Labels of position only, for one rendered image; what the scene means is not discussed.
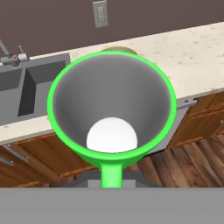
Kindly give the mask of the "tan bowl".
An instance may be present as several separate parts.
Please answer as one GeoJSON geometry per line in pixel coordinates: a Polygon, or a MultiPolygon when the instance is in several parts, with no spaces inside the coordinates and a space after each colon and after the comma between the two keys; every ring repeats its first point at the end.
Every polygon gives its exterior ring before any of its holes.
{"type": "Polygon", "coordinates": [[[124,52],[124,53],[132,53],[132,54],[135,54],[137,55],[137,53],[128,48],[128,47],[125,47],[125,46],[111,46],[111,47],[107,47],[103,50],[101,50],[102,52],[106,52],[106,51],[118,51],[118,52],[124,52]]]}

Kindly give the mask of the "grey dishwasher front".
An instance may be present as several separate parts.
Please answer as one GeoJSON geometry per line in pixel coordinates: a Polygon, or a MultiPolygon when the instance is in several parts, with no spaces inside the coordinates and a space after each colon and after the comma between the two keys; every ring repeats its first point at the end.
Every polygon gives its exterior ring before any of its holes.
{"type": "MultiPolygon", "coordinates": [[[[183,104],[185,102],[185,100],[178,99],[178,105],[183,104]]],[[[168,146],[168,143],[171,141],[172,136],[174,135],[176,129],[180,125],[180,123],[181,123],[182,119],[184,118],[186,111],[188,109],[189,108],[183,108],[183,109],[177,110],[176,118],[175,118],[174,124],[171,127],[171,130],[169,131],[167,136],[161,141],[161,143],[159,143],[155,148],[153,148],[151,151],[149,151],[147,153],[147,156],[149,156],[151,154],[158,153],[158,152],[164,150],[168,146]]]]}

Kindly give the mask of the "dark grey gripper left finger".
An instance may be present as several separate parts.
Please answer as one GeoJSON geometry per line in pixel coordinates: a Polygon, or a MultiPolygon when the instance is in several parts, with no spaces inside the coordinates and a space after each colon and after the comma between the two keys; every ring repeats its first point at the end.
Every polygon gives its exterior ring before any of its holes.
{"type": "Polygon", "coordinates": [[[66,185],[66,187],[77,188],[98,188],[101,186],[100,171],[84,171],[75,181],[66,185]]]}

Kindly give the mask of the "grey metal tap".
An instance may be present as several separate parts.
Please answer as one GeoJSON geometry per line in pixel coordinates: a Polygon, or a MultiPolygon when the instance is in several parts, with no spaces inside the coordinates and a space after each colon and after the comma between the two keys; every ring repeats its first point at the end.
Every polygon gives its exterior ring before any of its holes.
{"type": "Polygon", "coordinates": [[[11,65],[13,68],[19,67],[21,62],[29,60],[28,55],[23,51],[22,46],[19,46],[20,54],[12,54],[4,42],[0,39],[0,48],[4,52],[4,56],[0,58],[0,66],[11,65]]]}

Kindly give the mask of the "grey wall outlet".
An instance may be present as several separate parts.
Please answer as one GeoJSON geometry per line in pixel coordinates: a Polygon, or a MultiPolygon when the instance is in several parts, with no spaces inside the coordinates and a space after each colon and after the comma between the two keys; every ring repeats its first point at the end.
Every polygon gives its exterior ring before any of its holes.
{"type": "Polygon", "coordinates": [[[92,2],[96,28],[109,25],[107,0],[92,2]]]}

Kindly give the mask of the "grey sink basin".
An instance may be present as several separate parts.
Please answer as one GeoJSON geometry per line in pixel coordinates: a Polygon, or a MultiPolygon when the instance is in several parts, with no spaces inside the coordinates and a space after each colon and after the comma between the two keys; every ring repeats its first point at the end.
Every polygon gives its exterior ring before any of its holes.
{"type": "Polygon", "coordinates": [[[47,96],[56,76],[70,63],[68,53],[0,66],[0,126],[46,116],[47,96]]]}

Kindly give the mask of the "green mug with grey inside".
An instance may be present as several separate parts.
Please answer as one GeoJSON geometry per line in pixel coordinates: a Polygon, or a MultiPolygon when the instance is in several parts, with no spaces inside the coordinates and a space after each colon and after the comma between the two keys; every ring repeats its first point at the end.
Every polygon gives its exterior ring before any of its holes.
{"type": "Polygon", "coordinates": [[[123,169],[155,148],[177,113],[171,82],[152,62],[104,51],[66,66],[51,85],[47,114],[71,150],[101,170],[104,188],[123,185],[123,169]]]}

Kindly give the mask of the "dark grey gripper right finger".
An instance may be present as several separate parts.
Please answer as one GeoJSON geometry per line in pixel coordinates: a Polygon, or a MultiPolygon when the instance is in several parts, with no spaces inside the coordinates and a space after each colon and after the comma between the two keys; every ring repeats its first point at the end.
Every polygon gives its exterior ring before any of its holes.
{"type": "Polygon", "coordinates": [[[124,171],[122,173],[123,188],[159,187],[158,184],[144,178],[141,171],[124,171]]]}

